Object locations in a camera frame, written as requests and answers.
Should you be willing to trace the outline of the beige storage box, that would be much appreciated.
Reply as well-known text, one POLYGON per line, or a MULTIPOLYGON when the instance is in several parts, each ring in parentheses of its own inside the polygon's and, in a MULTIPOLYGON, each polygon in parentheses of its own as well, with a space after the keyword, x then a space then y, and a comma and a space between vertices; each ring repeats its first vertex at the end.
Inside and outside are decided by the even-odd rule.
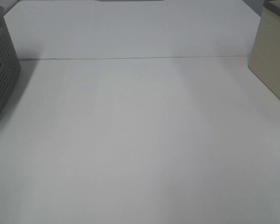
POLYGON ((248 68, 280 100, 280 0, 266 0, 248 68))

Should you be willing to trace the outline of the grey perforated plastic basket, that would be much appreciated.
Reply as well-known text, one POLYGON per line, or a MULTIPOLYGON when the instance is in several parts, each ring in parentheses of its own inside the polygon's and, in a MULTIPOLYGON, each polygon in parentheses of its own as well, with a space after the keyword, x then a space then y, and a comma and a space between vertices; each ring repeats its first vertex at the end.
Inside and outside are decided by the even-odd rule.
POLYGON ((0 114, 9 100, 21 72, 9 30, 0 6, 0 114))

